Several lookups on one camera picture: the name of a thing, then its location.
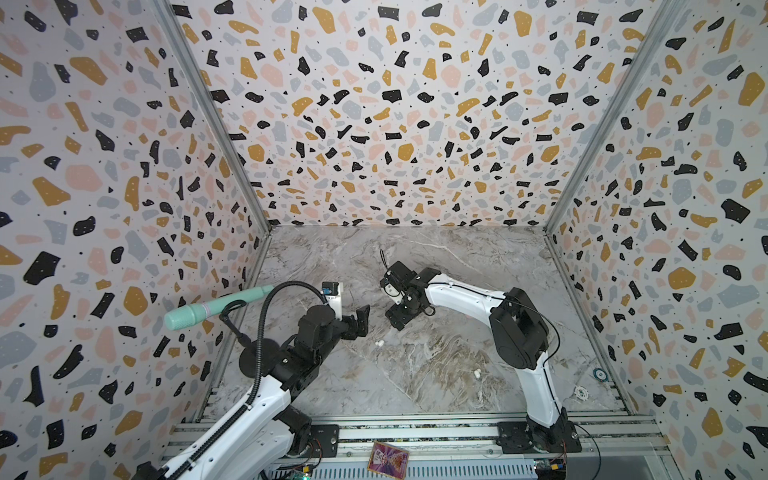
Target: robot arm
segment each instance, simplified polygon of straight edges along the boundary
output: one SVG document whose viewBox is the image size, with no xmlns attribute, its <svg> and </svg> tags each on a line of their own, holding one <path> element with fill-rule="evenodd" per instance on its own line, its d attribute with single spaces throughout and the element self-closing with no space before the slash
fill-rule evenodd
<svg viewBox="0 0 768 480">
<path fill-rule="evenodd" d="M 395 302 L 386 316 L 397 330 L 435 306 L 457 310 L 488 326 L 499 356 L 517 371 L 533 444 L 551 452 L 561 447 L 565 435 L 570 437 L 573 427 L 551 384 L 549 328 L 525 291 L 487 290 L 432 268 L 417 274 L 401 262 L 388 268 L 380 285 Z"/>
</svg>

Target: pink spot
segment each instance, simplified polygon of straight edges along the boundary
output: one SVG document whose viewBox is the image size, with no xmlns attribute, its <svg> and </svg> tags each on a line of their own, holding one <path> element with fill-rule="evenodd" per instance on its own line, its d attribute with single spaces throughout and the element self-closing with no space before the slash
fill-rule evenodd
<svg viewBox="0 0 768 480">
<path fill-rule="evenodd" d="M 458 10 L 458 5 L 453 7 L 453 25 L 461 28 L 464 26 L 464 20 L 462 20 L 462 13 Z"/>
<path fill-rule="evenodd" d="M 106 275 L 107 260 L 104 258 L 104 251 L 101 248 L 94 248 L 88 256 L 88 266 L 99 275 Z"/>
<path fill-rule="evenodd" d="M 210 27 L 210 13 L 208 13 L 208 10 L 200 8 L 200 10 L 197 11 L 197 14 L 203 19 L 205 26 Z"/>
<path fill-rule="evenodd" d="M 142 117 L 141 126 L 154 133 L 155 129 L 157 128 L 157 120 L 150 120 L 149 118 Z"/>
<path fill-rule="evenodd" d="M 88 311 L 91 308 L 91 303 L 88 302 L 88 299 L 81 298 L 78 300 L 78 320 L 82 320 L 85 318 L 86 315 L 88 315 Z"/>
<path fill-rule="evenodd" d="M 453 65 L 449 65 L 442 69 L 440 78 L 442 78 L 449 88 L 456 88 L 458 87 L 458 82 L 462 78 L 462 71 Z"/>
<path fill-rule="evenodd" d="M 250 19 L 259 25 L 264 25 L 264 20 L 262 20 L 256 10 L 253 9 L 253 6 L 250 4 L 250 2 L 245 2 L 245 4 L 248 7 L 248 16 Z"/>
<path fill-rule="evenodd" d="M 48 363 L 53 362 L 54 360 L 56 360 L 56 357 L 61 355 L 61 352 L 64 352 L 66 349 L 67 349 L 66 346 L 63 346 L 63 345 L 57 346 L 56 348 L 54 348 L 53 350 L 45 354 L 45 361 Z"/>
<path fill-rule="evenodd" d="M 755 135 L 760 133 L 760 126 L 755 122 L 751 121 L 750 123 L 744 125 L 741 131 L 745 137 L 754 137 Z"/>
<path fill-rule="evenodd" d="M 12 117 L 28 117 L 27 109 L 21 105 L 17 105 L 12 101 L 5 100 L 0 97 L 0 110 L 3 110 L 6 114 Z"/>
<path fill-rule="evenodd" d="M 90 340 L 93 338 L 94 330 L 93 329 L 83 329 L 83 328 L 76 328 L 74 329 L 74 336 L 76 336 L 80 340 Z"/>
<path fill-rule="evenodd" d="M 672 249 L 667 242 L 655 238 L 645 246 L 645 251 L 648 253 L 669 253 Z"/>
<path fill-rule="evenodd" d="M 346 12 L 341 12 L 341 15 L 339 15 L 339 23 L 342 28 L 344 28 L 344 32 L 349 33 L 351 27 L 349 26 L 349 19 L 346 17 Z"/>
<path fill-rule="evenodd" d="M 141 272 L 138 270 L 134 270 L 132 268 L 125 269 L 125 273 L 123 273 L 123 281 L 124 282 L 130 282 L 132 280 L 139 280 L 141 278 Z"/>
<path fill-rule="evenodd" d="M 111 24 L 115 26 L 115 28 L 120 28 L 123 26 L 123 18 L 120 15 L 114 12 L 109 12 L 109 15 L 107 15 L 107 18 L 109 19 Z"/>
<path fill-rule="evenodd" d="M 65 172 L 69 187 L 75 190 L 96 192 L 101 189 L 101 178 L 90 165 L 70 165 Z"/>
<path fill-rule="evenodd" d="M 58 104 L 50 104 L 46 113 L 48 114 L 48 118 L 52 118 L 53 120 L 64 118 L 64 114 L 61 113 L 61 109 L 58 107 Z"/>
<path fill-rule="evenodd" d="M 283 72 L 272 65 L 266 64 L 261 68 L 261 76 L 273 87 L 283 86 Z"/>
<path fill-rule="evenodd" d="M 659 122 L 664 118 L 664 106 L 661 104 L 660 101 L 651 104 L 650 107 L 648 107 L 647 112 L 647 123 L 648 127 L 654 128 L 656 125 L 659 124 Z"/>
<path fill-rule="evenodd" d="M 16 243 L 18 245 L 25 245 L 27 243 L 40 243 L 43 239 L 37 235 L 16 235 Z"/>
</svg>

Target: gray marble surface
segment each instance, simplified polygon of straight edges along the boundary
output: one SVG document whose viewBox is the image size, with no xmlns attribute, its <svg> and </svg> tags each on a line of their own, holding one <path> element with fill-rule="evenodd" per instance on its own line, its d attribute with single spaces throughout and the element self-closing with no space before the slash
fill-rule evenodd
<svg viewBox="0 0 768 480">
<path fill-rule="evenodd" d="M 391 264 L 412 270 L 432 266 L 467 283 L 492 290 L 525 290 L 538 310 L 557 326 L 563 341 L 550 360 L 553 383 L 569 411 L 622 408 L 607 384 L 592 376 L 599 366 L 541 230 L 445 227 L 279 227 L 257 284 L 303 280 L 318 288 L 324 280 L 344 283 L 345 314 L 370 304 L 366 338 L 342 340 L 318 378 L 294 405 L 308 415 L 373 415 L 440 412 L 524 412 L 525 397 L 512 367 L 499 358 L 491 331 L 476 319 L 437 307 L 402 332 L 384 312 L 390 299 L 379 288 L 384 249 Z M 317 298 L 299 287 L 287 288 L 270 304 L 265 337 L 282 343 Z M 256 338 L 261 302 L 248 306 L 243 329 Z M 376 342 L 383 340 L 382 346 Z M 550 344 L 557 345 L 554 332 Z M 251 384 L 237 366 L 235 345 L 218 394 L 206 411 L 226 412 Z M 474 371 L 480 370 L 480 378 Z M 589 391 L 576 399 L 574 387 Z"/>
</svg>

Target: yellow spot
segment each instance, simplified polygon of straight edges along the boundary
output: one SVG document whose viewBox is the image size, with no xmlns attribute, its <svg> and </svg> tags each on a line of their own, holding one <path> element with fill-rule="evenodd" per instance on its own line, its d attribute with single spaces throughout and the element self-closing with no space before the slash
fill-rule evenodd
<svg viewBox="0 0 768 480">
<path fill-rule="evenodd" d="M 707 85 L 706 87 L 704 87 L 704 88 L 703 88 L 703 89 L 702 89 L 702 90 L 699 92 L 699 94 L 698 94 L 697 96 L 695 96 L 694 98 L 692 98 L 692 99 L 691 99 L 691 101 L 690 101 L 690 102 L 688 102 L 688 104 L 689 104 L 691 107 L 693 107 L 695 104 L 697 104 L 697 103 L 699 103 L 700 101 L 702 101 L 702 100 L 703 100 L 703 99 L 704 99 L 704 98 L 705 98 L 707 95 L 709 95 L 710 93 L 712 93 L 712 87 L 711 87 L 711 86 L 709 86 L 709 85 Z"/>
<path fill-rule="evenodd" d="M 73 57 L 69 64 L 77 71 L 88 77 L 95 84 L 104 86 L 107 83 L 107 75 L 101 71 L 98 64 L 90 57 Z"/>
<path fill-rule="evenodd" d="M 744 86 L 739 94 L 739 105 L 749 107 L 755 99 L 763 93 L 766 82 L 754 71 L 744 79 Z"/>
<path fill-rule="evenodd" d="M 444 33 L 447 33 L 448 35 L 454 36 L 456 35 L 456 32 L 451 30 L 450 28 L 446 27 L 445 25 L 439 24 L 439 23 L 433 23 L 429 26 L 429 28 L 435 32 L 435 35 L 442 35 Z"/>
<path fill-rule="evenodd" d="M 22 64 L 2 53 L 0 53 L 0 65 L 6 67 L 8 70 L 17 74 L 19 77 L 22 76 Z"/>
<path fill-rule="evenodd" d="M 68 461 L 67 452 L 57 453 L 47 457 L 40 457 L 40 476 L 42 477 L 43 475 L 51 473 L 51 470 L 53 470 L 56 465 L 60 463 L 67 463 Z"/>
<path fill-rule="evenodd" d="M 683 73 L 683 68 L 680 66 L 680 62 L 677 61 L 677 59 L 672 55 L 667 55 L 667 57 L 664 59 L 664 64 L 667 66 L 667 68 L 674 69 L 678 75 Z"/>
<path fill-rule="evenodd" d="M 600 260 L 606 261 L 611 256 L 611 248 L 607 243 L 603 243 L 603 251 L 600 252 Z"/>
<path fill-rule="evenodd" d="M 690 221 L 704 228 L 709 228 L 712 223 L 717 223 L 717 217 L 702 217 L 701 215 L 691 214 Z"/>
<path fill-rule="evenodd" d="M 144 292 L 139 287 L 129 286 L 128 291 L 125 293 L 123 306 L 134 316 L 139 316 L 147 309 L 149 302 L 147 302 L 147 297 L 144 296 Z"/>
<path fill-rule="evenodd" d="M 493 39 L 493 35 L 486 33 L 485 37 L 482 39 L 482 45 L 480 45 L 480 50 L 478 51 L 478 55 L 485 55 L 485 49 L 488 48 L 488 46 L 491 44 L 491 40 Z"/>
<path fill-rule="evenodd" d="M 669 284 L 673 290 L 679 290 L 681 288 L 688 288 L 689 286 L 693 285 L 696 281 L 696 275 L 691 273 L 691 271 L 686 267 L 680 266 L 673 272 L 670 272 L 667 280 L 669 281 Z"/>
<path fill-rule="evenodd" d="M 125 184 L 125 201 L 133 208 L 134 212 L 139 210 L 139 177 L 131 177 Z"/>
<path fill-rule="evenodd" d="M 147 60 L 149 60 L 155 68 L 160 65 L 160 60 L 157 60 L 157 57 L 154 56 L 154 53 L 152 53 L 152 50 L 150 50 L 149 47 L 144 47 L 144 54 L 147 56 Z"/>
<path fill-rule="evenodd" d="M 240 73 L 253 80 L 258 79 L 258 75 L 253 70 L 253 65 L 250 64 L 250 58 L 240 57 Z"/>
<path fill-rule="evenodd" d="M 624 355 L 629 355 L 629 352 L 634 348 L 634 340 L 621 340 L 621 347 L 624 349 Z"/>
<path fill-rule="evenodd" d="M 518 27 L 518 36 L 525 37 L 531 33 L 531 23 L 533 22 L 533 18 L 528 13 L 517 10 L 514 17 L 515 24 L 517 24 Z"/>
<path fill-rule="evenodd" d="M 637 106 L 640 107 L 641 110 L 645 109 L 645 104 L 648 102 L 648 98 L 650 98 L 650 94 L 652 93 L 653 91 L 650 88 L 646 88 L 643 90 L 643 93 L 635 99 L 635 103 L 637 103 Z"/>
<path fill-rule="evenodd" d="M 333 23 L 333 15 L 324 8 L 315 7 L 312 9 L 312 13 L 315 14 L 317 21 L 320 22 L 320 26 L 323 27 L 325 33 L 333 33 L 336 31 L 336 24 Z"/>
<path fill-rule="evenodd" d="M 22 148 L 22 153 L 25 157 L 32 158 L 43 148 L 44 147 L 40 144 L 27 145 L 26 147 Z"/>
<path fill-rule="evenodd" d="M 424 67 L 424 71 L 422 72 L 422 75 L 424 75 L 427 78 L 431 78 L 432 80 L 437 80 L 437 73 L 435 72 L 435 59 L 430 58 L 427 60 L 427 65 Z"/>
<path fill-rule="evenodd" d="M 54 184 L 48 181 L 45 177 L 37 177 L 32 181 L 32 185 L 38 191 L 43 203 L 52 207 L 59 205 L 72 197 L 69 193 L 63 191 L 61 188 L 56 187 Z"/>
<path fill-rule="evenodd" d="M 761 187 L 763 186 L 763 181 L 761 179 L 757 180 L 751 180 L 744 184 L 744 189 L 741 191 L 741 197 L 747 198 L 751 194 L 754 194 L 757 192 Z"/>
<path fill-rule="evenodd" d="M 582 30 L 578 32 L 578 35 L 576 35 L 576 49 L 585 46 L 587 44 L 587 31 Z"/>
<path fill-rule="evenodd" d="M 299 100 L 294 101 L 291 104 L 291 107 L 293 107 L 293 116 L 298 117 L 304 112 L 304 110 L 309 107 L 312 104 L 312 98 L 309 97 L 303 97 Z"/>
<path fill-rule="evenodd" d="M 690 363 L 688 365 L 694 367 L 695 369 L 699 368 L 699 365 L 701 365 L 701 359 L 704 358 L 704 351 L 706 349 L 698 349 L 696 353 L 694 353 L 694 357 L 690 359 Z"/>
<path fill-rule="evenodd" d="M 386 35 L 384 35 L 384 38 L 387 39 L 390 45 L 394 44 L 397 41 L 397 34 L 395 33 L 395 29 L 391 25 L 386 26 Z"/>
<path fill-rule="evenodd" d="M 378 114 L 373 115 L 373 118 L 376 120 L 384 120 L 385 118 L 389 118 L 389 107 L 380 111 Z"/>
<path fill-rule="evenodd" d="M 120 435 L 122 432 L 127 432 L 128 430 L 136 428 L 139 423 L 141 423 L 142 415 L 141 412 L 137 412 L 136 410 L 131 410 L 126 413 L 120 423 L 118 423 L 117 428 L 114 429 L 114 434 Z"/>
<path fill-rule="evenodd" d="M 544 152 L 541 153 L 541 161 L 548 164 L 549 162 L 553 161 L 559 153 L 560 145 L 552 145 L 551 147 L 546 147 Z"/>
<path fill-rule="evenodd" d="M 192 27 L 190 27 L 188 24 L 183 24 L 181 29 L 184 30 L 184 36 L 189 38 L 192 44 L 196 44 L 200 41 L 200 37 L 197 36 Z"/>
<path fill-rule="evenodd" d="M 723 424 L 720 423 L 720 417 L 717 414 L 717 410 L 711 407 L 707 410 L 707 414 L 701 422 L 701 429 L 704 430 L 710 438 L 723 433 Z"/>
<path fill-rule="evenodd" d="M 611 81 L 611 75 L 614 73 L 614 62 L 609 61 L 608 65 L 605 65 L 603 71 L 598 75 L 598 80 L 604 84 L 608 84 Z"/>
<path fill-rule="evenodd" d="M 403 144 L 400 145 L 397 149 L 397 158 L 399 158 L 402 161 L 411 161 L 411 157 L 413 156 L 413 145 L 412 144 Z"/>
<path fill-rule="evenodd" d="M 723 33 L 723 40 L 720 42 L 720 50 L 717 53 L 723 53 L 730 48 L 730 38 L 733 36 L 734 25 L 736 25 L 736 20 L 731 20 L 728 28 L 725 29 L 725 33 Z"/>
<path fill-rule="evenodd" d="M 661 150 L 656 147 L 643 147 L 643 150 L 635 157 L 635 160 L 646 160 L 648 158 L 661 158 Z"/>
<path fill-rule="evenodd" d="M 637 40 L 643 41 L 645 39 L 645 35 L 634 28 L 625 28 L 621 34 L 624 36 L 624 40 L 634 40 L 636 38 Z"/>
<path fill-rule="evenodd" d="M 74 121 L 78 124 L 80 131 L 88 131 L 88 126 L 85 123 L 85 119 L 83 118 L 83 114 L 80 112 L 80 107 L 78 104 L 73 101 L 68 101 L 64 105 L 67 107 L 67 110 L 69 110 L 69 113 L 74 118 Z"/>
<path fill-rule="evenodd" d="M 463 101 L 462 103 L 458 104 L 458 111 L 456 112 L 456 116 L 461 117 L 463 114 L 468 112 L 470 108 L 474 107 L 479 103 L 480 103 L 480 100 L 478 100 L 477 98 L 470 98 L 469 100 Z"/>
<path fill-rule="evenodd" d="M 290 52 L 291 53 L 299 52 L 299 37 L 300 36 L 298 31 L 290 32 Z"/>
<path fill-rule="evenodd" d="M 537 115 L 532 118 L 533 121 L 544 121 L 549 118 L 549 114 L 552 113 L 552 110 L 547 110 L 541 115 Z"/>
<path fill-rule="evenodd" d="M 248 25 L 247 23 L 238 22 L 237 20 L 230 20 L 230 27 L 237 33 L 245 33 L 246 31 L 249 31 L 255 35 L 259 34 L 259 31 L 254 27 Z"/>
</svg>

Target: terrazzo wallpaper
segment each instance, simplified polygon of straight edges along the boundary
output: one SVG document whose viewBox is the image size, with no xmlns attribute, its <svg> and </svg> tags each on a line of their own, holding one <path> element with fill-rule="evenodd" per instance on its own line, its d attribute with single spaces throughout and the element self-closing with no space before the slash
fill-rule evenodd
<svg viewBox="0 0 768 480">
<path fill-rule="evenodd" d="M 688 3 L 554 240 L 688 478 L 768 477 L 768 3 Z"/>
<path fill-rule="evenodd" d="M 273 225 L 537 225 L 661 0 L 171 3 Z"/>
<path fill-rule="evenodd" d="M 2 2 L 0 39 L 0 478 L 128 480 L 223 338 L 162 316 L 256 227 L 146 2 Z"/>
</svg>

